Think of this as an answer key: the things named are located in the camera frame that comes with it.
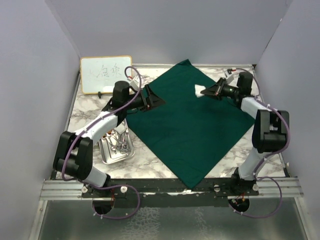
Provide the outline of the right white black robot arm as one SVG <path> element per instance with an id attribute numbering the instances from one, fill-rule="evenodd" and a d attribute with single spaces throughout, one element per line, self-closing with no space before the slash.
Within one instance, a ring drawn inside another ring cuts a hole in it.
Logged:
<path id="1" fill-rule="evenodd" d="M 234 71 L 233 68 L 228 69 L 225 77 L 210 87 L 195 85 L 194 88 L 198 98 L 206 96 L 219 101 L 229 98 L 238 109 L 254 118 L 252 149 L 244 163 L 232 174 L 229 184 L 230 191 L 240 196 L 256 183 L 266 161 L 288 148 L 291 132 L 289 112 L 273 108 L 262 102 L 258 94 L 252 94 L 252 84 L 257 80 L 248 70 L 241 68 L 236 86 L 232 86 Z"/>

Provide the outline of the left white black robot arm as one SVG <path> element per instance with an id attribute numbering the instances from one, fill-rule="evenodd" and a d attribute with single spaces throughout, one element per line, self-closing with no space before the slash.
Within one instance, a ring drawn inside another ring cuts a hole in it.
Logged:
<path id="1" fill-rule="evenodd" d="M 110 176 L 93 166 L 93 147 L 107 132 L 118 127 L 130 110 L 150 111 L 165 101 L 149 87 L 134 89 L 127 81 L 117 81 L 112 98 L 100 114 L 89 124 L 75 132 L 64 131 L 59 138 L 53 169 L 62 176 L 67 174 L 76 180 L 93 185 L 97 196 L 106 197 L 111 190 Z"/>

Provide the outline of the white gauze pad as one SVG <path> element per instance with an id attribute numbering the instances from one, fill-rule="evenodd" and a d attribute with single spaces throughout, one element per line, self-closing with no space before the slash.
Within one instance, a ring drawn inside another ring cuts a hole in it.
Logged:
<path id="1" fill-rule="evenodd" d="M 201 98 L 201 97 L 204 96 L 204 94 L 202 93 L 202 91 L 206 89 L 205 86 L 195 84 L 195 85 L 194 85 L 194 89 L 195 89 L 195 96 L 196 96 L 197 98 Z"/>

